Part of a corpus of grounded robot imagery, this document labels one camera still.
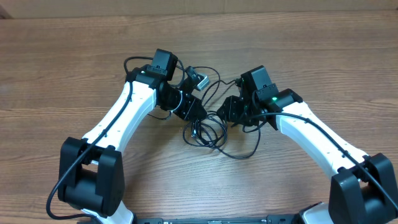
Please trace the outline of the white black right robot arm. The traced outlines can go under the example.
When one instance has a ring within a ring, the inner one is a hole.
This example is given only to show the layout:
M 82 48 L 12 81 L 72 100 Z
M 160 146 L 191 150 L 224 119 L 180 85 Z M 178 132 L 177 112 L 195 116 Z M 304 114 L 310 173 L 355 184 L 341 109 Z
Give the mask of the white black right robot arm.
M 217 115 L 234 125 L 261 128 L 268 123 L 296 142 L 330 180 L 327 203 L 316 203 L 284 223 L 388 223 L 397 218 L 397 182 L 392 162 L 370 156 L 339 137 L 291 89 L 279 91 L 264 66 L 235 81 Z

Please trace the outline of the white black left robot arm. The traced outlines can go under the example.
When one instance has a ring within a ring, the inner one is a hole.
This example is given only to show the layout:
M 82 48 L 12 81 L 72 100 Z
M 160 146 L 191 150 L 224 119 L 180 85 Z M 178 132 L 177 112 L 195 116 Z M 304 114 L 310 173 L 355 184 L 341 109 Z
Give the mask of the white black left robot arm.
M 193 90 L 209 79 L 193 67 L 183 67 L 172 52 L 157 49 L 151 63 L 126 72 L 123 91 L 104 118 L 82 138 L 67 138 L 60 150 L 58 182 L 46 203 L 49 217 L 53 196 L 80 210 L 67 219 L 88 217 L 90 223 L 134 223 L 135 215 L 122 201 L 124 150 L 142 120 L 156 107 L 185 121 L 203 119 L 206 111 Z

